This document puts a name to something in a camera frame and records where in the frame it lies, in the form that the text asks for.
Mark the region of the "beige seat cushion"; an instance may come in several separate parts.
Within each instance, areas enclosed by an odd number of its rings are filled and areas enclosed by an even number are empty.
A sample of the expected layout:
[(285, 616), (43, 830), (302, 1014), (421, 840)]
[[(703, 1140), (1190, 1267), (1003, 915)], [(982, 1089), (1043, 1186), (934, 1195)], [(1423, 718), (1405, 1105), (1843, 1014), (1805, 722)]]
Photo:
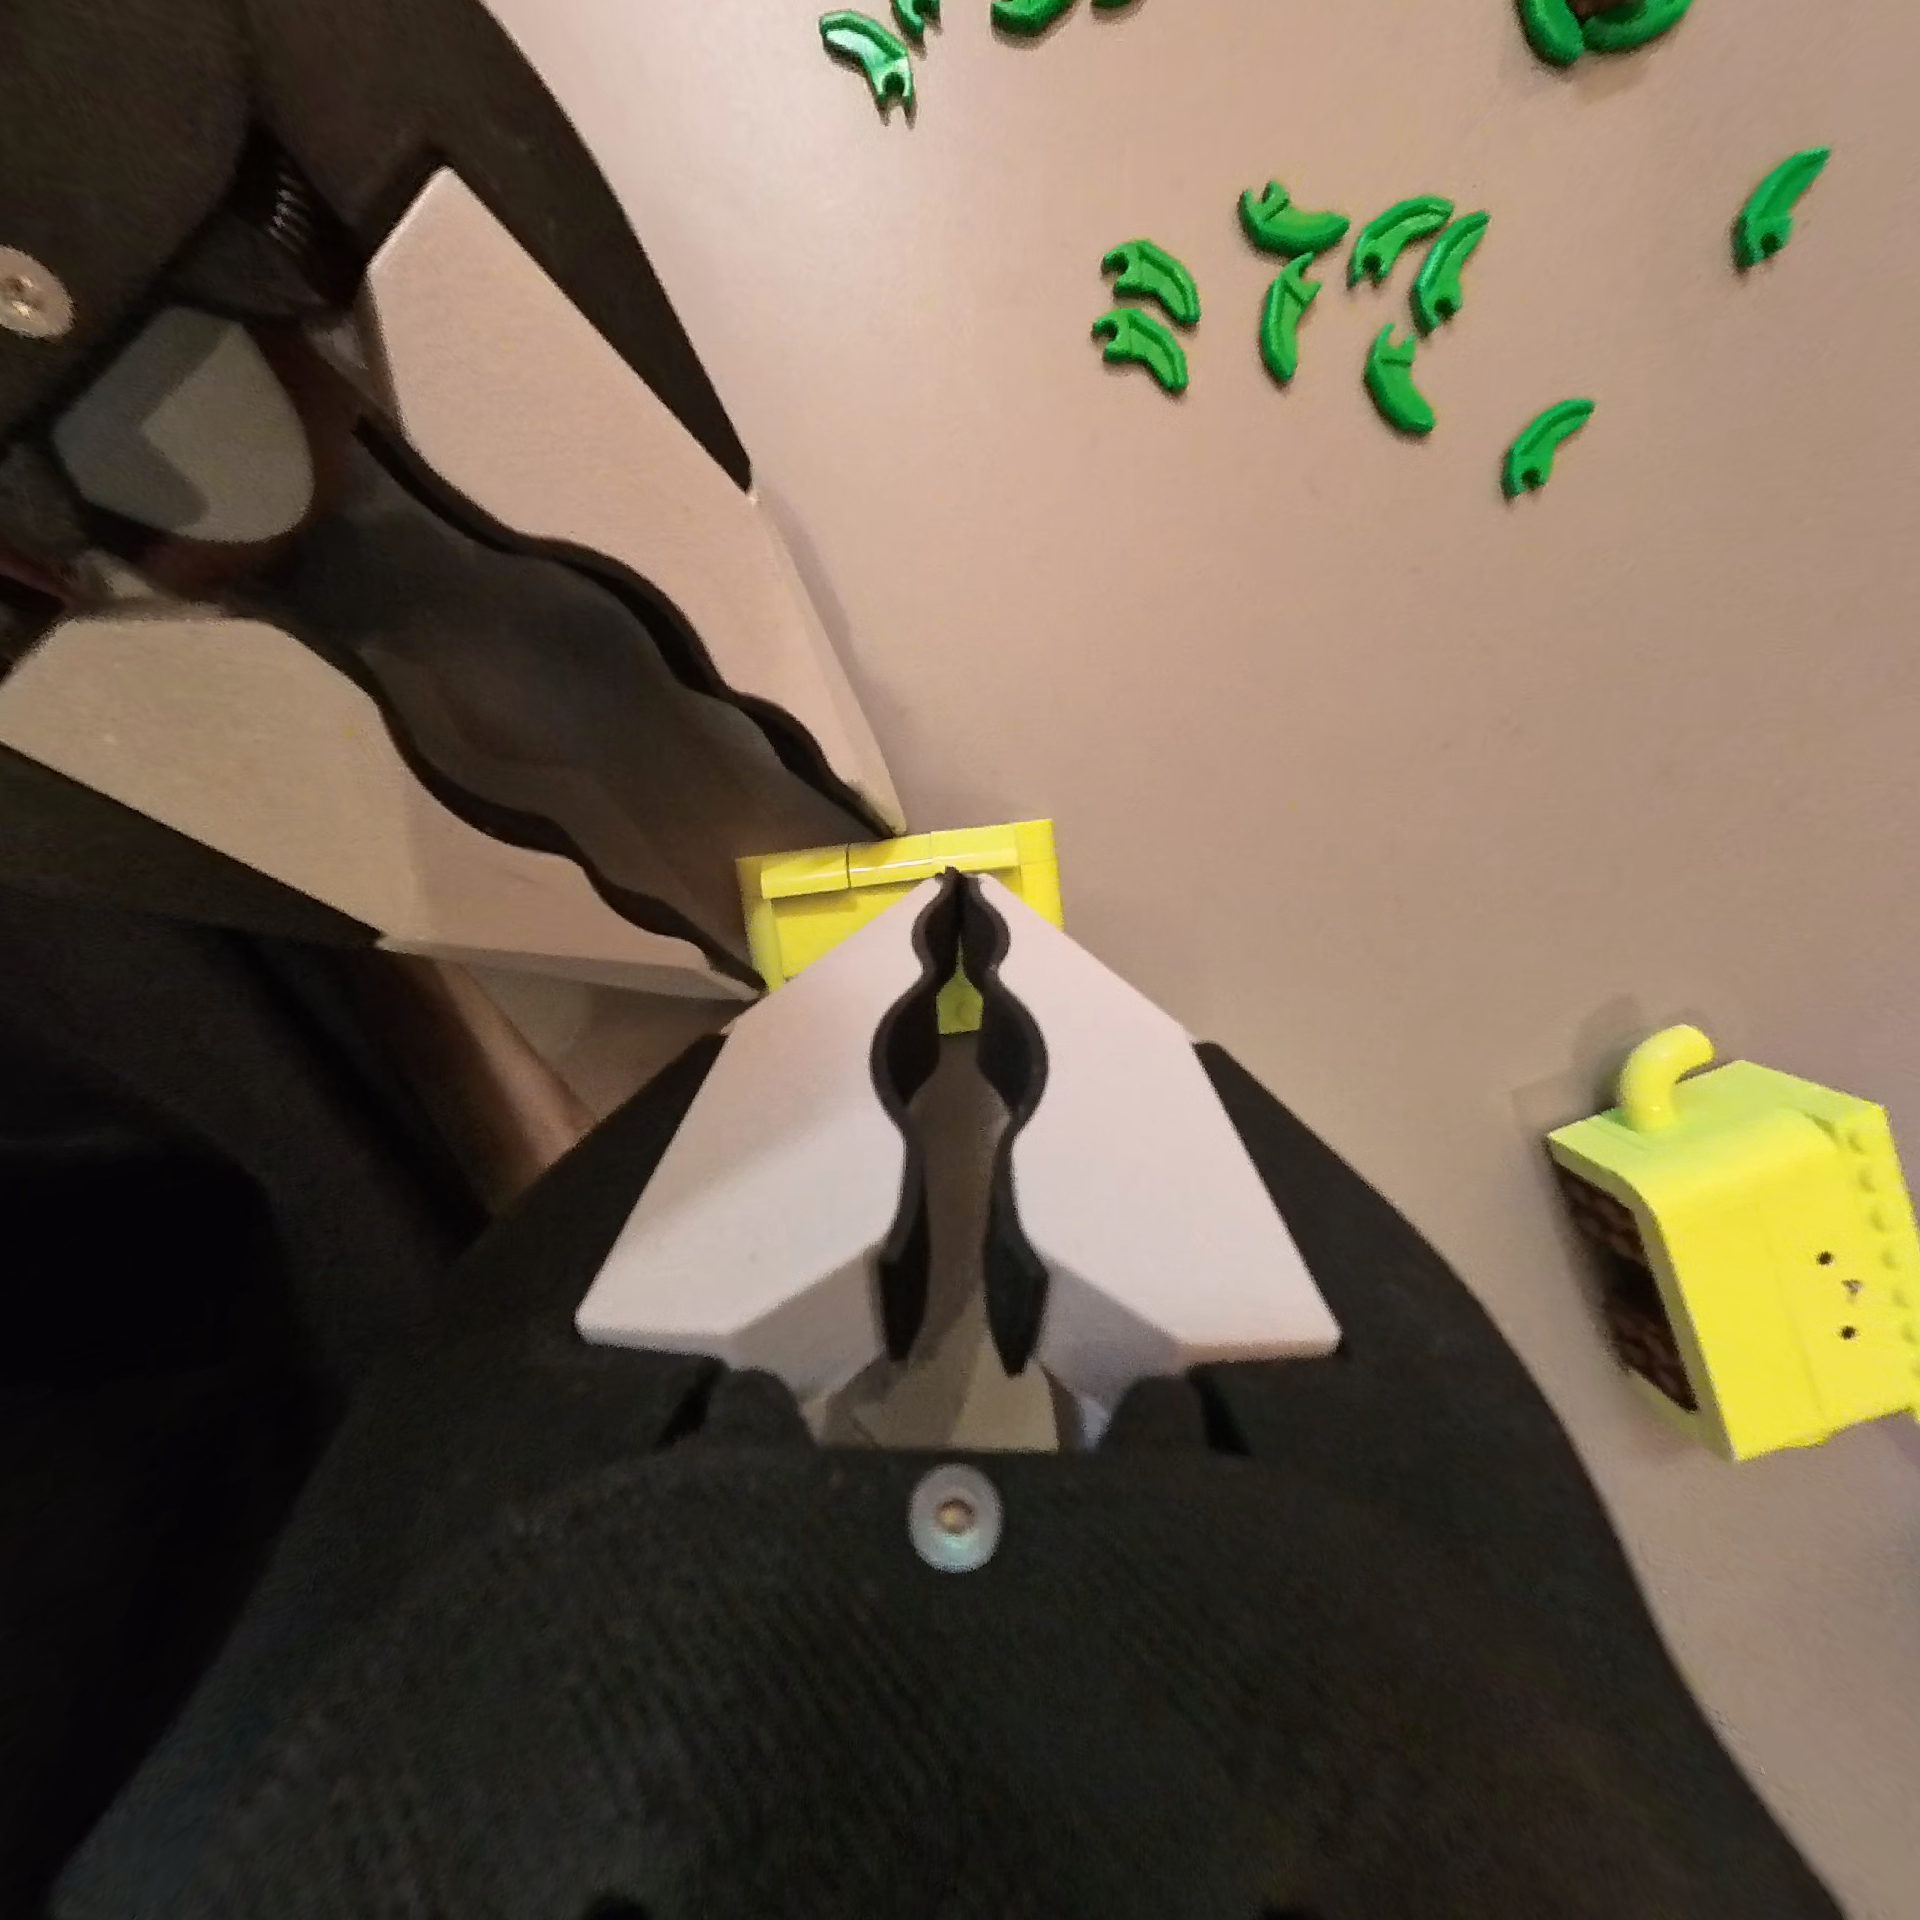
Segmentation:
[(343, 976), (486, 1212), (502, 1212), (683, 1044), (734, 1021), (730, 1000), (384, 950), (351, 951)]

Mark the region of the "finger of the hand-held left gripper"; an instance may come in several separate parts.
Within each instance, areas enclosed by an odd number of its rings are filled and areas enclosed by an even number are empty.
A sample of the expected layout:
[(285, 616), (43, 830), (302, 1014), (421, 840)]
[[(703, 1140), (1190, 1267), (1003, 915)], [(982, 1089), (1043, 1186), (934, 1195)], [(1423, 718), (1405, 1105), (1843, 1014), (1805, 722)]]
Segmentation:
[(588, 985), (751, 1000), (692, 939), (619, 911), (571, 856), (451, 810), (368, 691), (246, 616), (68, 616), (5, 678), (5, 745), (365, 924), (378, 950)]
[(791, 779), (903, 830), (878, 733), (755, 484), (454, 167), (370, 252), (352, 345), (378, 445), (447, 522), (614, 595), (669, 672), (751, 722)]

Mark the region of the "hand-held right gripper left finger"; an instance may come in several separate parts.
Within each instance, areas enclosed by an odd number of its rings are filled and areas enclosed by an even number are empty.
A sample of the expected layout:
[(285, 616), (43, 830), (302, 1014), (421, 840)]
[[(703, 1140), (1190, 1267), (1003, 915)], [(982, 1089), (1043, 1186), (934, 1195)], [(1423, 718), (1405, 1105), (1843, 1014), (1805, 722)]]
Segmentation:
[(920, 880), (730, 1024), (576, 1305), (588, 1342), (757, 1368), (801, 1403), (910, 1354), (929, 1295), (910, 1101), (965, 903), (955, 869)]

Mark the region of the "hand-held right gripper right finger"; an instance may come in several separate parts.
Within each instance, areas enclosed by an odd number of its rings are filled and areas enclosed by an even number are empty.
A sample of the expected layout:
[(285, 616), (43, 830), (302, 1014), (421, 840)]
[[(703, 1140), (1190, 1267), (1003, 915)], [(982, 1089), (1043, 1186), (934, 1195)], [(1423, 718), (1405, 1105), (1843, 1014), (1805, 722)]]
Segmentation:
[(1043, 1368), (1063, 1442), (1095, 1446), (1141, 1380), (1337, 1354), (1337, 1312), (1179, 1021), (996, 879), (965, 879), (965, 976), (1003, 1111), (984, 1324), (1007, 1378)]

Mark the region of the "person's dark clothing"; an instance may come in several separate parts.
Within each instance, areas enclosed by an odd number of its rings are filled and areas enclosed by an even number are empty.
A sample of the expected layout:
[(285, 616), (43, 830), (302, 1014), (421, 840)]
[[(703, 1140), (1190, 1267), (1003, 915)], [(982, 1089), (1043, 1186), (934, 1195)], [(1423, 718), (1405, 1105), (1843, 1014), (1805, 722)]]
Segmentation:
[(5, 1916), (202, 1685), (478, 1222), (344, 951), (5, 890)]

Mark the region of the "scattered green leaf pieces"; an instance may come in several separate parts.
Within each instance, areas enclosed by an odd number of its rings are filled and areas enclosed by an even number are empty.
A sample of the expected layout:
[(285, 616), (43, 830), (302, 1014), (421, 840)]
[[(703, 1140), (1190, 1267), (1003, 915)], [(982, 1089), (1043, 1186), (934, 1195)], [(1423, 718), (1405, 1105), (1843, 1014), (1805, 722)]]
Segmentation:
[[(988, 4), (988, 26), (999, 37), (1043, 37), (1075, 4)], [(1693, 4), (1510, 4), (1526, 47), (1538, 63), (1570, 71), (1576, 59), (1618, 59), (1665, 37)], [(832, 6), (817, 13), (822, 53), (857, 71), (884, 120), (894, 108), (910, 114), (920, 103), (916, 56), (925, 26), (940, 18), (940, 4), (888, 4), (888, 23)], [(1832, 150), (1796, 150), (1783, 157), (1743, 196), (1731, 221), (1735, 273), (1770, 264), (1793, 239), (1796, 216), (1812, 186), (1832, 164)], [(1442, 322), (1453, 322), (1467, 301), (1467, 268), (1477, 257), (1490, 212), (1458, 212), (1452, 196), (1420, 193), (1383, 203), (1366, 228), (1348, 212), (1301, 203), (1285, 177), (1268, 177), (1237, 193), (1235, 221), (1244, 239), (1278, 262), (1257, 315), (1261, 369), (1277, 386), (1292, 386), (1301, 356), (1301, 322), (1323, 281), (1316, 262), (1350, 239), (1348, 286), (1388, 286), (1399, 262), (1423, 250), (1405, 295), (1405, 331), (1388, 321), (1366, 348), (1361, 386), (1375, 418), (1405, 441), (1432, 434), (1437, 410), (1419, 382), (1419, 348)], [(1161, 243), (1134, 235), (1100, 252), (1107, 279), (1107, 307), (1089, 322), (1100, 361), (1141, 369), (1167, 398), (1183, 398), (1190, 382), (1183, 336), (1200, 321), (1200, 289), (1183, 257)], [(1591, 419), (1591, 398), (1554, 398), (1508, 441), (1500, 458), (1503, 497), (1543, 492), (1557, 451)]]

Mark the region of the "large lime brick assembly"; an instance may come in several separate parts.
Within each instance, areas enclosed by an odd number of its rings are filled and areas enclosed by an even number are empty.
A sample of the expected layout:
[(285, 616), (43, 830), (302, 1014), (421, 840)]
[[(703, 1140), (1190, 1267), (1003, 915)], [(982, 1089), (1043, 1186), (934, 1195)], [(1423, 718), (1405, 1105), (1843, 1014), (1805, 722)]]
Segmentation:
[(1889, 1116), (1674, 1024), (1543, 1140), (1638, 1391), (1753, 1463), (1916, 1421), (1916, 1209)]

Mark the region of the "long lime curved brick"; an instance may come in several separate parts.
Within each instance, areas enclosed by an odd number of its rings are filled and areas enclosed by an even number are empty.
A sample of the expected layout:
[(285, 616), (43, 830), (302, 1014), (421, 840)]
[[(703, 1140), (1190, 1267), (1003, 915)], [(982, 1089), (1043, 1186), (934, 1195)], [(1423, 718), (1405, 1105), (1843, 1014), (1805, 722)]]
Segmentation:
[(910, 884), (943, 869), (994, 873), (1019, 890), (1028, 869), (1056, 869), (1053, 823), (1028, 817), (974, 830), (929, 830), (849, 849), (853, 890)]

